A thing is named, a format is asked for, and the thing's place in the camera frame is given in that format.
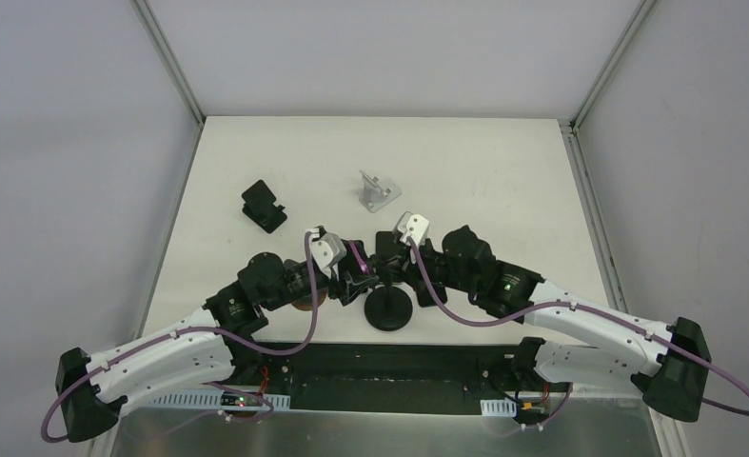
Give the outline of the purple phone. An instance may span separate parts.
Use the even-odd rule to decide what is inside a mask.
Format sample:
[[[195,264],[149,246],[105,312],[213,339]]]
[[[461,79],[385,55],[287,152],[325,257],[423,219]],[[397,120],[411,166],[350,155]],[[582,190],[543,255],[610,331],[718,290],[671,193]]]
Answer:
[[[365,245],[361,240],[349,240],[348,248],[362,274],[373,275],[375,269],[369,256],[365,253]]]

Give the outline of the black round disc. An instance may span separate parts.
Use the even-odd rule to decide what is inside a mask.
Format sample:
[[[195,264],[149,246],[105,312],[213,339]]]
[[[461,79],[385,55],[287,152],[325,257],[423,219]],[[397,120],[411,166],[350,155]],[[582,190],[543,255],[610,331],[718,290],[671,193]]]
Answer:
[[[392,332],[404,328],[410,322],[413,305],[402,289],[381,287],[366,297],[364,314],[366,321],[375,329]]]

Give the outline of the black phone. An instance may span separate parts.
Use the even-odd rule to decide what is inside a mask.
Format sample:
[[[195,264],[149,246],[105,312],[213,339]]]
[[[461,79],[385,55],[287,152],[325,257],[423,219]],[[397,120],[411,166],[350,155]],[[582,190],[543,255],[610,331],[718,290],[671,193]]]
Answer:
[[[414,293],[416,295],[416,302],[417,305],[420,308],[431,308],[436,307],[437,303],[436,300],[433,298],[433,295],[430,293],[430,289],[427,287],[422,288],[415,288]],[[447,304],[447,293],[446,289],[444,287],[433,287],[432,291],[436,294],[436,296],[440,299],[440,301],[443,304]]]

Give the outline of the dark phone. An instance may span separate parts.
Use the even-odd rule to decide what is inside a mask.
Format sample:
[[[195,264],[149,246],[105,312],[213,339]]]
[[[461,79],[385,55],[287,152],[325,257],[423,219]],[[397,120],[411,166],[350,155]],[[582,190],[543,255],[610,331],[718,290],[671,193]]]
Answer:
[[[406,246],[392,231],[378,231],[375,236],[375,255],[383,265],[398,266],[407,255]]]

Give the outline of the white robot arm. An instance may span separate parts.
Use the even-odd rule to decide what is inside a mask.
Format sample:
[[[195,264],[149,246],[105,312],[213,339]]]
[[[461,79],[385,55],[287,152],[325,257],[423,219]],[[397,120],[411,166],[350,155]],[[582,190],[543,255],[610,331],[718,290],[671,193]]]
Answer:
[[[177,323],[119,347],[88,353],[63,352],[55,377],[56,399],[40,426],[46,443],[81,443],[102,435],[136,408],[179,388],[220,383],[248,349],[254,355],[289,356],[305,349],[317,329],[311,312],[304,340],[289,348],[265,347],[252,338],[275,310],[318,292],[329,282],[310,248],[293,268],[261,253],[237,279]]]

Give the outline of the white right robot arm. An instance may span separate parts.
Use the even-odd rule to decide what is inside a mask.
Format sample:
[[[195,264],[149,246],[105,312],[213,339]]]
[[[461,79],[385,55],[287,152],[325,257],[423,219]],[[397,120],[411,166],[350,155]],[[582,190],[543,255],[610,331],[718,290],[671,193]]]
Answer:
[[[672,323],[597,306],[543,278],[499,260],[468,226],[446,234],[441,249],[418,215],[393,229],[404,246],[414,289],[448,317],[475,328],[515,322],[548,328],[578,340],[571,347],[541,337],[522,339],[510,374],[516,386],[576,383],[638,393],[676,421],[695,423],[712,364],[701,326]]]

